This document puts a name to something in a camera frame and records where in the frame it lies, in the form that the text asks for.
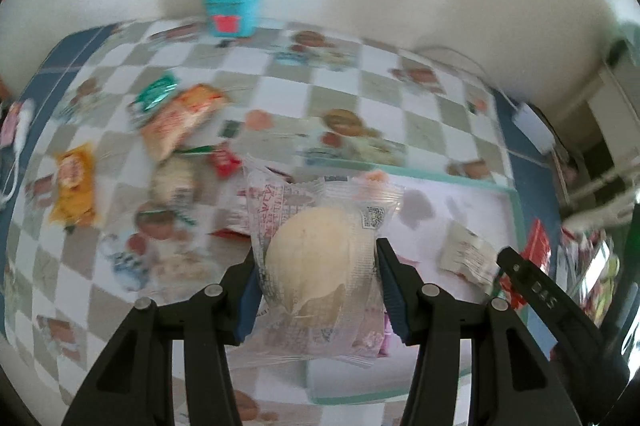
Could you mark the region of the yellow bread package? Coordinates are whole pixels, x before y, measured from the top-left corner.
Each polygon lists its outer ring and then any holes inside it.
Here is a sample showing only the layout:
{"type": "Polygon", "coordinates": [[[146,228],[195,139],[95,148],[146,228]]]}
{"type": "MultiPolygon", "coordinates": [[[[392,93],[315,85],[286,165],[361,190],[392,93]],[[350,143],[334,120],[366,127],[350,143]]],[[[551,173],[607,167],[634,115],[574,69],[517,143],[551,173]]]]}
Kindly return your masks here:
{"type": "Polygon", "coordinates": [[[52,207],[50,223],[64,227],[92,226],[96,221],[93,146],[85,142],[57,155],[55,162],[58,197],[52,207]]]}

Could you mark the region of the round bun clear package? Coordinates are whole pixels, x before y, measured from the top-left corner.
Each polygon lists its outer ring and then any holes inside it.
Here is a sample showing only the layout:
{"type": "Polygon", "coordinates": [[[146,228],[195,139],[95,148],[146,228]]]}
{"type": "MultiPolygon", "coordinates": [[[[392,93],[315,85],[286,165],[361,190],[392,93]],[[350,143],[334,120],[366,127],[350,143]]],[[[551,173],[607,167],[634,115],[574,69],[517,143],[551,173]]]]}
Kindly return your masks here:
{"type": "Polygon", "coordinates": [[[272,362],[367,363],[385,338],[376,241],[404,191],[380,177],[289,183],[244,157],[248,229],[262,309],[248,345],[272,362]]]}

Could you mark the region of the pink swiss roll package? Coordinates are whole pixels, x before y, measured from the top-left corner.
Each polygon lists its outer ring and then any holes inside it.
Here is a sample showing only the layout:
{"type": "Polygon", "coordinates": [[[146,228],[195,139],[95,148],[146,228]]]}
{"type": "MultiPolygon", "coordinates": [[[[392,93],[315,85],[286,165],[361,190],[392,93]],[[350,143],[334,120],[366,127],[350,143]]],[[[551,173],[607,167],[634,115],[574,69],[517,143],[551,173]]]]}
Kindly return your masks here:
{"type": "Polygon", "coordinates": [[[397,347],[398,339],[395,334],[392,324],[390,323],[390,316],[388,313],[383,313],[383,339],[378,350],[379,358],[390,357],[392,351],[397,347]]]}

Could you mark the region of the white cream snack package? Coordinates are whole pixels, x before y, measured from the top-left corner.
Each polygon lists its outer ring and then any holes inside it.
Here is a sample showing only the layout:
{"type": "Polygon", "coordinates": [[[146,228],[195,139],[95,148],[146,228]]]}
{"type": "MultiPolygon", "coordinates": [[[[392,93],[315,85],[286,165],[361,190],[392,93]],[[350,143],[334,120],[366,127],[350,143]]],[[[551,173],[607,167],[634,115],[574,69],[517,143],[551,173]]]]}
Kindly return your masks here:
{"type": "Polygon", "coordinates": [[[456,221],[449,224],[439,268],[465,279],[485,294],[494,290],[498,252],[484,239],[456,221]]]}

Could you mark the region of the teal rimmed white tray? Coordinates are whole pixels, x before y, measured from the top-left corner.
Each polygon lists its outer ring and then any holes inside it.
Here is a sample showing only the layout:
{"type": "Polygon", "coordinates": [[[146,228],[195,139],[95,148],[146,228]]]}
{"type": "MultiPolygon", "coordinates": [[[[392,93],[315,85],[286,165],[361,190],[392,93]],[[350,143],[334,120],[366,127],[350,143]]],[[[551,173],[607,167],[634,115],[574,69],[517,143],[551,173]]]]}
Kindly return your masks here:
{"type": "MultiPolygon", "coordinates": [[[[524,245],[520,200],[514,189],[488,181],[445,173],[381,165],[393,185],[404,189],[400,210],[383,231],[405,264],[427,283],[434,283],[459,301],[482,303],[484,290],[439,267],[451,226],[463,227],[498,251],[524,245]]],[[[306,365],[307,394],[319,406],[360,404],[394,398],[409,391],[419,348],[406,346],[397,335],[388,340],[388,354],[373,361],[319,359],[306,365]]]]}

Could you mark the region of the oat cookie clear wrapper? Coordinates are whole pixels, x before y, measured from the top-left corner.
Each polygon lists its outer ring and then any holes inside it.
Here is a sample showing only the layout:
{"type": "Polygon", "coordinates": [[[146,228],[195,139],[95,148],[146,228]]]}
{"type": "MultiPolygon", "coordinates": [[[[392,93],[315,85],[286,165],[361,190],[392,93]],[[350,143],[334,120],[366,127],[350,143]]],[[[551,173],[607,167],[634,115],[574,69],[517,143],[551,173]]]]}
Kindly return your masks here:
{"type": "Polygon", "coordinates": [[[192,164],[173,155],[157,165],[151,181],[151,200],[170,209],[187,209],[194,202],[196,179],[192,164]]]}

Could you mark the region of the checkered patterned tablecloth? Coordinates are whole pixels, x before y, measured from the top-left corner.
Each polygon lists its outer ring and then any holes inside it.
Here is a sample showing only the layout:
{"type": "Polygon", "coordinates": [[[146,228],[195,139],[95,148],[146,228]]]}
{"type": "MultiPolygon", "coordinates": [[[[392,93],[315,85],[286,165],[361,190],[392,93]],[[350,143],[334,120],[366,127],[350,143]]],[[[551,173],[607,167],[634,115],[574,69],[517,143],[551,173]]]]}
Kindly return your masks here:
{"type": "Polygon", "coordinates": [[[208,162],[222,143],[296,181],[381,165],[488,181],[518,194],[525,242],[535,220],[551,241],[560,236],[552,167],[513,125],[509,102],[458,58],[294,22],[265,20],[232,42],[197,22],[132,22],[64,38],[25,95],[34,120],[1,214],[2,330],[11,380],[43,424],[61,423],[136,299],[184,301],[246,255],[243,175],[219,179],[208,162]],[[163,161],[127,112],[165,73],[179,81],[176,96],[207,84],[229,99],[169,156],[194,167],[187,209],[151,200],[163,161]],[[50,223],[55,157],[85,142],[96,221],[50,223]]]}

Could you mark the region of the small red candy wrapper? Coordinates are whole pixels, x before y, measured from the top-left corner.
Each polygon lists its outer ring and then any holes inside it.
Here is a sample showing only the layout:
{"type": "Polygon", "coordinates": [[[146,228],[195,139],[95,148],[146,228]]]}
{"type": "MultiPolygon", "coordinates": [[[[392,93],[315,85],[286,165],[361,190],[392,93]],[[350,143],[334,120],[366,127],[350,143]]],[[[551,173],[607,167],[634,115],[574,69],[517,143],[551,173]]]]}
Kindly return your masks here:
{"type": "Polygon", "coordinates": [[[232,177],[242,167],[241,159],[226,143],[215,146],[208,155],[208,162],[219,179],[232,177]]]}

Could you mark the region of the white power adapter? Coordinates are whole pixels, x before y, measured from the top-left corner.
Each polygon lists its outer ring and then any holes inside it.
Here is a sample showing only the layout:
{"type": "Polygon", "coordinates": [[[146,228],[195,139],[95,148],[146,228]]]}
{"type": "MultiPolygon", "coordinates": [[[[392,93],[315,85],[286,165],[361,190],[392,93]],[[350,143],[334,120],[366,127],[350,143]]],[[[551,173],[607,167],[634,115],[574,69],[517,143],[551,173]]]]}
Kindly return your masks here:
{"type": "Polygon", "coordinates": [[[553,150],[554,134],[529,104],[518,105],[512,116],[512,122],[540,154],[546,154],[553,150]]]}

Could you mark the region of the orange cracker snack bag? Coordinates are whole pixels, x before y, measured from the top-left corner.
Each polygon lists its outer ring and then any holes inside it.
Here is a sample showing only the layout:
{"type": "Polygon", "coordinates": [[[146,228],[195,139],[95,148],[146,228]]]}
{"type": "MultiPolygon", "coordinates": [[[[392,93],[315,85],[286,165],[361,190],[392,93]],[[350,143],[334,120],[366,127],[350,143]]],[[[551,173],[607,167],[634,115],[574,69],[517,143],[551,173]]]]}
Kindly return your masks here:
{"type": "Polygon", "coordinates": [[[141,136],[149,157],[154,162],[166,160],[184,139],[228,102],[224,92],[207,84],[181,90],[142,126],[141,136]]]}

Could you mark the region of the green foil snack packet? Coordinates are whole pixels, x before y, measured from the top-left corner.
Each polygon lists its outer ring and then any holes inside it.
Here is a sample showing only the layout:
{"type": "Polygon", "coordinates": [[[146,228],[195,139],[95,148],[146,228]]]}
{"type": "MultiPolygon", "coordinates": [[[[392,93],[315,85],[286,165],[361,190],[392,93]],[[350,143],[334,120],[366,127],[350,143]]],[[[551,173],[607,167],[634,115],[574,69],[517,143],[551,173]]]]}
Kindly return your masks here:
{"type": "Polygon", "coordinates": [[[179,81],[172,73],[165,73],[152,82],[127,106],[129,121],[133,127],[141,127],[171,101],[178,92],[179,81]]]}

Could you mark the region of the teal toy box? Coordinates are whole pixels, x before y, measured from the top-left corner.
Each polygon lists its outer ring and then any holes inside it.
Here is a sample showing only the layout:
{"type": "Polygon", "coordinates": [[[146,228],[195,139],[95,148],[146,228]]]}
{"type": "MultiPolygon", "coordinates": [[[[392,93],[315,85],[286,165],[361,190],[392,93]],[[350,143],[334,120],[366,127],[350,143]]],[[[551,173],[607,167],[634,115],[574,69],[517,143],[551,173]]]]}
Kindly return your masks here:
{"type": "Polygon", "coordinates": [[[249,38],[255,33],[262,0],[203,0],[209,32],[217,38],[249,38]]]}

